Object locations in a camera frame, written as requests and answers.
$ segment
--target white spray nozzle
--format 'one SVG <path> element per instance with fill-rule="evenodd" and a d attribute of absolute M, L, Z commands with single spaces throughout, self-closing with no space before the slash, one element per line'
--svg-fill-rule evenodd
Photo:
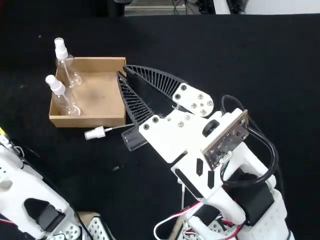
<path fill-rule="evenodd" d="M 100 139 L 100 138 L 104 138 L 106 136 L 106 132 L 110 130 L 112 130 L 112 127 L 104 129 L 103 126 L 98 126 L 93 130 L 86 131 L 84 133 L 84 136 L 86 140 Z"/>
<path fill-rule="evenodd" d="M 45 82 L 50 86 L 52 92 L 55 95 L 62 95 L 66 91 L 65 85 L 62 84 L 54 75 L 48 75 L 45 78 Z"/>
<path fill-rule="evenodd" d="M 54 45 L 55 45 L 55 56 L 59 60 L 64 60 L 68 57 L 68 51 L 65 46 L 65 41 L 61 37 L 57 37 L 54 40 Z"/>

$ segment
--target red wire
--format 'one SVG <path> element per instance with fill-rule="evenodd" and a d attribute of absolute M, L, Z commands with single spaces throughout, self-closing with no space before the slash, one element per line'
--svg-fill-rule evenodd
<path fill-rule="evenodd" d="M 179 211 L 179 212 L 177 212 L 177 213 L 174 213 L 174 214 L 172 214 L 171 216 L 173 216 L 173 215 L 177 215 L 177 214 L 182 214 L 182 213 L 184 213 L 185 211 L 187 211 L 187 210 L 189 210 L 189 209 L 191 209 L 191 208 L 193 208 L 193 207 L 195 207 L 196 205 L 198 205 L 200 202 L 199 201 L 197 201 L 197 202 L 195 202 L 194 204 L 192 204 L 192 205 L 190 205 L 190 206 L 188 206 L 188 207 L 186 207 L 185 209 L 183 209 L 182 211 Z"/>
<path fill-rule="evenodd" d="M 240 232 L 240 229 L 241 229 L 242 225 L 238 225 L 236 227 L 236 230 L 234 231 L 234 233 L 232 233 L 232 235 L 226 237 L 226 238 L 223 238 L 223 239 L 220 239 L 220 240 L 229 240 L 229 239 L 232 239 L 234 237 L 236 237 L 238 235 L 238 233 Z"/>
<path fill-rule="evenodd" d="M 5 219 L 0 219 L 0 223 L 4 223 L 4 224 L 13 224 L 14 223 L 12 221 L 9 221 L 9 220 L 5 220 Z"/>
<path fill-rule="evenodd" d="M 234 224 L 232 221 L 228 221 L 228 220 L 225 220 L 225 219 L 222 219 L 221 221 L 222 221 L 222 223 L 228 224 L 228 225 L 233 225 Z"/>

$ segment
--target white wire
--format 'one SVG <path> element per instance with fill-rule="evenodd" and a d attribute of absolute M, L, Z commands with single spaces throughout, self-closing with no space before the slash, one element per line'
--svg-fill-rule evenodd
<path fill-rule="evenodd" d="M 176 214 L 174 214 L 174 215 L 166 218 L 165 220 L 162 220 L 161 222 L 157 223 L 157 224 L 154 226 L 154 228 L 153 228 L 153 235 L 154 235 L 155 239 L 156 239 L 156 240 L 165 240 L 165 239 L 161 239 L 161 238 L 159 238 L 159 237 L 157 236 L 157 228 L 158 228 L 160 225 L 168 222 L 168 221 L 171 220 L 171 219 L 174 219 L 174 218 L 179 217 L 179 216 L 181 216 L 181 215 L 183 215 L 183 214 L 186 214 L 186 213 L 189 212 L 191 209 L 193 209 L 195 206 L 197 206 L 197 204 L 194 205 L 193 207 L 189 208 L 189 209 L 186 210 L 186 211 L 176 213 Z"/>
<path fill-rule="evenodd" d="M 22 147 L 20 147 L 20 146 L 14 146 L 14 148 L 19 150 L 19 152 L 22 154 L 22 157 L 23 157 L 23 158 L 25 157 L 25 152 L 24 152 L 24 150 L 22 149 Z"/>
<path fill-rule="evenodd" d="M 185 192 L 186 192 L 186 186 L 183 183 L 181 184 L 181 190 L 182 190 L 181 209 L 183 210 L 185 208 Z"/>

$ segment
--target clear plastic bottle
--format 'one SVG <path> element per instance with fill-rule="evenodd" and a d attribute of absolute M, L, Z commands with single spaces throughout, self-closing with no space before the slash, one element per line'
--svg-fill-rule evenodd
<path fill-rule="evenodd" d="M 45 82 L 53 92 L 52 100 L 61 115 L 79 116 L 81 114 L 77 101 L 69 88 L 66 88 L 54 75 L 48 75 Z"/>
<path fill-rule="evenodd" d="M 61 73 L 61 81 L 68 87 L 73 88 L 82 83 L 82 77 L 72 68 L 75 58 L 68 54 L 63 38 L 58 37 L 54 40 L 56 67 Z"/>

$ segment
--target floor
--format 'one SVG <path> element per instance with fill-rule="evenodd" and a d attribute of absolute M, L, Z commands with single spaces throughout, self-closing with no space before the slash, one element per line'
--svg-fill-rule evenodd
<path fill-rule="evenodd" d="M 133 0 L 125 7 L 125 16 L 150 15 L 194 15 L 200 14 L 198 7 L 193 4 L 196 0 Z"/>

